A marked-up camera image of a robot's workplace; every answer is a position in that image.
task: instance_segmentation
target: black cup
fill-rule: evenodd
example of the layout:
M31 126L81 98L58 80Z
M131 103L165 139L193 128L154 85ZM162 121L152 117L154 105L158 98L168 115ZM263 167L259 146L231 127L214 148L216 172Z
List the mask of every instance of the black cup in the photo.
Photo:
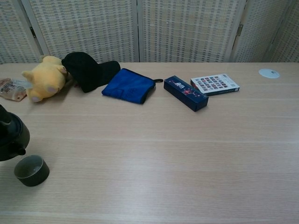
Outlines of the black cup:
M14 175L28 187L42 183L49 176L50 170L42 157L30 155L18 162Z

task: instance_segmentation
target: white round object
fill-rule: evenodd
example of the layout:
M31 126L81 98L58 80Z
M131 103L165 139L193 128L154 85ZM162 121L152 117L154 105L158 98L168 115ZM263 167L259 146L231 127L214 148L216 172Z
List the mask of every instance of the white round object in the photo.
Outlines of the white round object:
M272 69L260 69L258 71L258 73L260 73L260 75L266 77L266 78L279 78L280 74Z

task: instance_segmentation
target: snack bag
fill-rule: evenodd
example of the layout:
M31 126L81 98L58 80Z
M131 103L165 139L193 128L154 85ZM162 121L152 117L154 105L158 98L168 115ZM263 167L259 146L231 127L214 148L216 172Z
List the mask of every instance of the snack bag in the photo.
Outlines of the snack bag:
M0 96L19 102L26 96L26 89L11 78L0 79Z

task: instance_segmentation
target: woven panel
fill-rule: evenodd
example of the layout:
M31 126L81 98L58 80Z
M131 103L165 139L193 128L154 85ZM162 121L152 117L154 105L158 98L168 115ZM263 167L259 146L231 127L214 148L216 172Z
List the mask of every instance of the woven panel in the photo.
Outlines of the woven panel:
M135 61L131 0L30 0L51 55L84 51L96 61Z
M289 0L250 0L235 62L261 62Z
M288 12L272 49L271 62L299 62L299 0Z
M37 62L39 56L32 49L21 18L14 8L14 0L0 1L0 63Z
M223 62L239 0L143 0L146 62Z

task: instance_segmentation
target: black teapot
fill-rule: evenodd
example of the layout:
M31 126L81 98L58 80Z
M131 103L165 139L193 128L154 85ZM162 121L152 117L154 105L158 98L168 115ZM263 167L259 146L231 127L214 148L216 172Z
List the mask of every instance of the black teapot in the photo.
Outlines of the black teapot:
M0 161L24 155L29 140L29 131L21 119L0 105Z

